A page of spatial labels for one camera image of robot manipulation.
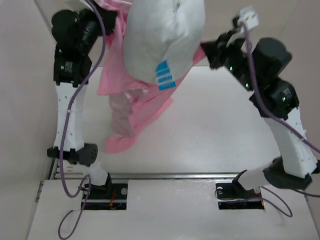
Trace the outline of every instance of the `blue striped logo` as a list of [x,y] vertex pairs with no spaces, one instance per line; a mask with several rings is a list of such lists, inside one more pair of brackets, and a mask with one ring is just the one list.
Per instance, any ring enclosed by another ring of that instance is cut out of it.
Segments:
[[161,62],[155,69],[156,80],[160,91],[175,88],[176,82],[170,72],[167,61]]

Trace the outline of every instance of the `pink cloth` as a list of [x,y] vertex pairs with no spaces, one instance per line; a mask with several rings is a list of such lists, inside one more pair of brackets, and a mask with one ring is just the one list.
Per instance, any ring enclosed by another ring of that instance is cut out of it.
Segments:
[[[114,33],[107,37],[109,52],[101,73],[97,94],[109,96],[112,108],[111,127],[113,135],[105,142],[107,153],[120,153],[132,147],[138,134],[155,121],[173,102],[171,95],[181,84],[182,77],[176,81],[175,88],[159,91],[156,84],[149,84],[131,77],[123,63],[123,41],[126,21],[131,3],[121,0],[101,0],[100,6],[117,11]],[[206,57],[199,46],[194,65]]]

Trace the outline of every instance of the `pink towel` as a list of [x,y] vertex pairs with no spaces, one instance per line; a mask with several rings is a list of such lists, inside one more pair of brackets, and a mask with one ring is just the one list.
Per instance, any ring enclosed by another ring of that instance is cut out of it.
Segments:
[[[159,91],[156,84],[132,78],[123,63],[123,41],[131,3],[101,0],[99,4],[104,9],[118,12],[114,33],[107,37],[109,52],[102,69],[97,94],[109,96],[112,108],[113,135],[106,140],[106,152],[120,153],[132,147],[138,134],[170,106],[173,102],[171,95],[185,76],[176,81],[175,88],[164,91]],[[194,65],[205,57],[199,46],[193,58]]]

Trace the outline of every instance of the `white plastic cover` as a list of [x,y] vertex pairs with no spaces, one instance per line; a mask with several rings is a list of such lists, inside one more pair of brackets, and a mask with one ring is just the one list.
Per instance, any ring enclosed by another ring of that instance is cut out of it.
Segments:
[[156,68],[167,61],[175,80],[184,77],[193,65],[205,18],[204,0],[134,0],[123,44],[127,72],[156,84]]

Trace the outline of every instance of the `blue stripe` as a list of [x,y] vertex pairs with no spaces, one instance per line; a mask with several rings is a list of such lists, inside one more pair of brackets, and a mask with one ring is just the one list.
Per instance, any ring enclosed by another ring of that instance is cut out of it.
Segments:
[[158,79],[158,84],[161,84],[161,83],[169,81],[169,80],[172,80],[172,76],[171,75],[170,76],[165,76],[163,78],[159,78]]
[[159,86],[159,90],[163,91],[163,90],[170,89],[170,88],[175,88],[175,87],[176,87],[176,82],[173,81],[173,82],[169,82],[169,83],[160,85]]
[[162,77],[162,76],[167,75],[167,74],[169,74],[169,73],[170,73],[170,69],[167,68],[167,69],[165,69],[165,70],[163,70],[163,71],[158,71],[158,72],[156,72],[156,76],[157,76],[157,77]]
[[163,61],[163,62],[160,62],[160,64],[156,67],[155,71],[156,72],[160,72],[160,71],[163,71],[165,69],[168,69],[168,62],[167,61]]

